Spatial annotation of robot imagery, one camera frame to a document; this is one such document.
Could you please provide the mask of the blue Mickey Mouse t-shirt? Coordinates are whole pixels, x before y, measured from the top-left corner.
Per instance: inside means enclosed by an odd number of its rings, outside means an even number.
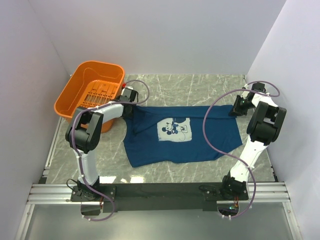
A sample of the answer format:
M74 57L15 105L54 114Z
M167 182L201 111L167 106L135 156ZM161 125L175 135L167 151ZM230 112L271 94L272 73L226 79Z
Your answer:
M125 118L125 152L133 168L170 161L214 161L243 142L231 105L135 106Z

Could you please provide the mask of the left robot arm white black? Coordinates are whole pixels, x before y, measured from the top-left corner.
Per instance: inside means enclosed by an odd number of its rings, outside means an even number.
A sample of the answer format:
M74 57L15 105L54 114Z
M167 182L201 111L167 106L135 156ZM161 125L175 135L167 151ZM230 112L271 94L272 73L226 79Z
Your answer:
M88 201L98 197L111 200L102 189L96 168L95 149L100 142L103 124L132 114L133 106L138 104L138 92L131 86L122 88L115 99L96 107L78 107L71 119L65 139L72 148L78 168L78 179L74 193L84 196Z

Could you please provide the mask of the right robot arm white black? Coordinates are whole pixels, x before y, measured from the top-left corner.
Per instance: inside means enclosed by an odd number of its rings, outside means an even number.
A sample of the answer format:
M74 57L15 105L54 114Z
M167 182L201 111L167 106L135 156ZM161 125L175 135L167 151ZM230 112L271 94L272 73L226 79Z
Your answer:
M242 89L244 92L236 96L229 112L231 117L245 116L249 109L254 109L248 123L245 147L227 175L222 179L219 193L226 200L237 199L247 193L247 181L261 153L277 140L283 126L287 110L278 106L266 91L266 81L253 81Z

